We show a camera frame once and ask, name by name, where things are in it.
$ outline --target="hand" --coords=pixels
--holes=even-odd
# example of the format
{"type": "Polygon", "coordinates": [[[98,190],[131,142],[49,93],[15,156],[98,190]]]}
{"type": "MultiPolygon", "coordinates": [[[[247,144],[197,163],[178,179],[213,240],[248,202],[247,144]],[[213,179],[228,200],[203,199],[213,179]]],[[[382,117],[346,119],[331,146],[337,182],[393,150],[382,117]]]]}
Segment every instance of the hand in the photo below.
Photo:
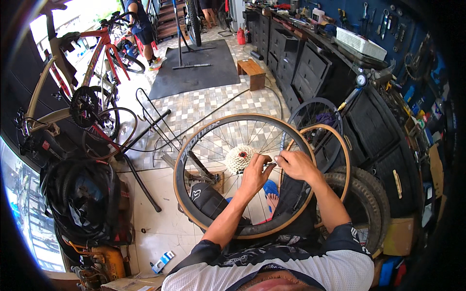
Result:
{"type": "Polygon", "coordinates": [[[321,172],[312,163],[311,158],[302,151],[283,150],[274,160],[285,173],[295,180],[306,181],[309,185],[322,179],[321,172]]]}
{"type": "Polygon", "coordinates": [[[248,202],[267,182],[275,164],[268,165],[265,170],[264,164],[271,161],[272,159],[269,156],[255,153],[249,165],[244,169],[243,180],[237,193],[248,202]]]}

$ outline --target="jersey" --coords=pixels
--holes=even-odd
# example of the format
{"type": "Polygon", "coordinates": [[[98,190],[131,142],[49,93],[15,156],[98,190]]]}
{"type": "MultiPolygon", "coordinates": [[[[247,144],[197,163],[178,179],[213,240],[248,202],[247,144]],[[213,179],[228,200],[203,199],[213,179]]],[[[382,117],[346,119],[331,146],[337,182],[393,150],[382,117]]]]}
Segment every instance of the jersey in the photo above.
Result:
{"type": "Polygon", "coordinates": [[[374,263],[351,223],[337,226],[315,253],[297,247],[298,240],[292,237],[285,245],[269,244],[226,255],[218,244],[202,240],[168,274],[162,291],[234,291],[258,273],[278,270],[325,291],[370,288],[374,263]]]}
{"type": "Polygon", "coordinates": [[[138,0],[128,0],[126,2],[126,5],[124,7],[124,11],[128,12],[128,7],[130,6],[131,3],[136,3],[137,4],[137,18],[139,20],[139,23],[137,23],[135,26],[131,28],[131,33],[132,34],[137,34],[143,30],[146,29],[152,29],[151,28],[151,22],[149,21],[149,17],[147,17],[146,12],[144,11],[144,6],[141,2],[138,0]]]}

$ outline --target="wooden stairs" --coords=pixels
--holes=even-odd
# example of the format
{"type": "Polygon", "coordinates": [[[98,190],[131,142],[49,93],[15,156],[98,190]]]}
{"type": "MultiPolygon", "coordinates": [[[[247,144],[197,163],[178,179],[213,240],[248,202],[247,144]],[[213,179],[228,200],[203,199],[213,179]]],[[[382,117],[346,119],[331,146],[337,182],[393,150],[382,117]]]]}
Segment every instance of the wooden stairs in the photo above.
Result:
{"type": "MultiPolygon", "coordinates": [[[[184,13],[183,7],[185,6],[184,1],[177,3],[177,12],[178,18],[181,20],[180,23],[184,23],[184,13]]],[[[161,41],[164,38],[167,38],[178,33],[175,12],[173,11],[173,3],[168,0],[164,2],[160,8],[158,14],[158,23],[157,23],[157,40],[161,41]]]]}

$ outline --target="blue sandal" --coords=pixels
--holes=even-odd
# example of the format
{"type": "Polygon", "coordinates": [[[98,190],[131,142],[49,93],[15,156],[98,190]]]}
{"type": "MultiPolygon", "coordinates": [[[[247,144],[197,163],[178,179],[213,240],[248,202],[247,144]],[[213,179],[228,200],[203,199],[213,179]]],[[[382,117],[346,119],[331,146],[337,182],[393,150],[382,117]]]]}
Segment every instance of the blue sandal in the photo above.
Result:
{"type": "MultiPolygon", "coordinates": [[[[262,188],[264,189],[265,199],[267,199],[267,194],[275,194],[278,197],[280,197],[280,195],[278,194],[277,184],[275,184],[274,181],[267,180],[267,182],[265,182],[262,188]]],[[[270,213],[272,213],[272,207],[269,206],[268,210],[270,211],[270,213]]]]}

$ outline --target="black mat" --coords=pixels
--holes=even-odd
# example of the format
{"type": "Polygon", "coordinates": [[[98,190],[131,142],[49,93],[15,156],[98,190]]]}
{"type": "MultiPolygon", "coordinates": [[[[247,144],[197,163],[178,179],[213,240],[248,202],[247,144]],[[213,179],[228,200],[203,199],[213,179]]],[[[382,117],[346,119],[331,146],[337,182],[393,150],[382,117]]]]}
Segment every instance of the black mat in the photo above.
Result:
{"type": "MultiPolygon", "coordinates": [[[[149,98],[154,100],[183,92],[240,83],[236,64],[226,41],[204,42],[202,48],[205,47],[216,48],[181,54],[183,64],[210,63],[211,66],[178,70],[172,69],[178,66],[178,48],[168,48],[167,59],[155,78],[149,98]]],[[[181,51],[186,51],[186,47],[182,47],[181,51]]]]}

